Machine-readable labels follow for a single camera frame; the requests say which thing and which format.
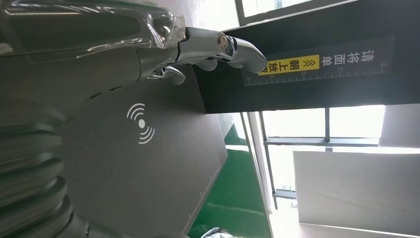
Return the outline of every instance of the wireless signal icon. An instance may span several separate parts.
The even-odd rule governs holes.
[[[137,103],[131,106],[131,108],[127,112],[127,118],[133,121],[138,120],[138,125],[140,127],[140,137],[139,137],[139,144],[146,144],[149,142],[153,135],[155,134],[155,129],[149,126],[146,127],[146,122],[143,119],[143,115],[145,113],[145,106],[142,103]]]

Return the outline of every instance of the window frame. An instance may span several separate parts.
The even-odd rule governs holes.
[[[245,25],[252,24],[255,22],[283,17],[283,16],[287,16],[287,15],[302,12],[302,11],[312,10],[315,8],[320,8],[320,7],[325,7],[332,4],[341,3],[344,1],[349,1],[349,0],[311,0],[311,1],[299,3],[296,5],[283,7],[283,8],[275,9],[272,11],[263,12],[263,13],[259,13],[252,16],[247,16],[247,17],[245,17],[244,5],[242,3],[242,0],[235,0],[235,3],[236,3],[236,11],[238,14],[239,25],[245,26]]]
[[[274,187],[273,173],[271,169],[269,145],[312,145],[325,146],[326,152],[332,152],[333,146],[340,147],[378,147],[379,138],[369,137],[331,137],[330,136],[330,108],[325,108],[325,136],[324,137],[267,137],[264,124],[263,112],[259,112],[262,127],[263,144],[270,176],[274,206],[277,210],[276,198],[296,199],[296,191],[276,189]]]

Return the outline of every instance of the green surface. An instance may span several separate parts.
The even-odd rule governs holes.
[[[241,145],[244,141],[237,136],[233,125],[225,144]],[[228,149],[227,153],[227,161],[188,236],[199,238],[213,227],[220,227],[236,237],[271,237],[253,158],[244,150]]]

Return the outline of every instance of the plastic wrap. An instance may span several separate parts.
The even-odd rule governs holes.
[[[118,47],[168,48],[185,38],[184,18],[166,9],[109,0],[0,0],[0,57],[54,60]]]

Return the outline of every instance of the yellow label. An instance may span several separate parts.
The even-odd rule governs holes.
[[[277,59],[267,62],[267,67],[258,75],[291,73],[319,69],[319,55]]]

